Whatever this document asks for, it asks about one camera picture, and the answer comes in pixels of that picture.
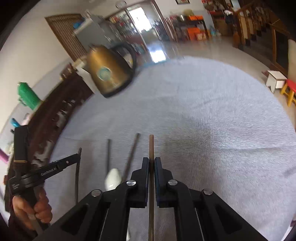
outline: gray tablecloth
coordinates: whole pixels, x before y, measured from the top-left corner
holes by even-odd
[[[131,170],[155,156],[189,188],[211,188],[268,240],[279,241],[295,213],[296,135],[273,94],[243,71],[185,57],[144,69],[118,95],[92,96],[62,133],[52,160],[82,147],[79,198],[104,190],[107,139],[111,168],[124,170],[141,133]],[[75,166],[46,181],[54,219],[74,201]],[[131,210],[131,240],[147,240],[148,208]],[[172,209],[155,208],[155,240],[175,240]]]

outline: pink object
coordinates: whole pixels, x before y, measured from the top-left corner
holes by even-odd
[[[2,149],[0,149],[0,158],[4,163],[8,162],[8,155]]]

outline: kettle handle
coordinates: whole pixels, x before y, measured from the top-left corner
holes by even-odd
[[[133,66],[132,66],[131,70],[132,70],[132,73],[135,73],[136,67],[137,67],[137,54],[136,54],[136,51],[132,45],[130,45],[127,42],[121,42],[121,43],[118,43],[117,45],[113,46],[112,48],[110,48],[110,50],[116,51],[118,48],[121,48],[121,47],[125,48],[131,54],[131,57],[133,60]]]

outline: green thermos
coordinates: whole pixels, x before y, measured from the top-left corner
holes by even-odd
[[[41,100],[27,83],[19,82],[17,85],[17,91],[20,96],[19,101],[24,106],[28,106],[31,110],[34,110],[39,105]]]

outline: metal screw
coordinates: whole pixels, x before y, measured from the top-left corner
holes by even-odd
[[[128,180],[128,181],[126,182],[126,184],[127,184],[128,186],[133,186],[133,185],[136,184],[136,181],[135,181],[135,180]]]
[[[171,180],[168,181],[168,184],[171,185],[171,186],[177,185],[177,183],[178,182],[175,179],[171,179]]]
[[[213,191],[211,189],[205,188],[204,189],[204,194],[205,195],[212,195],[213,194]]]
[[[91,195],[93,197],[97,197],[97,196],[100,196],[101,195],[101,191],[99,189],[95,189],[91,192]]]

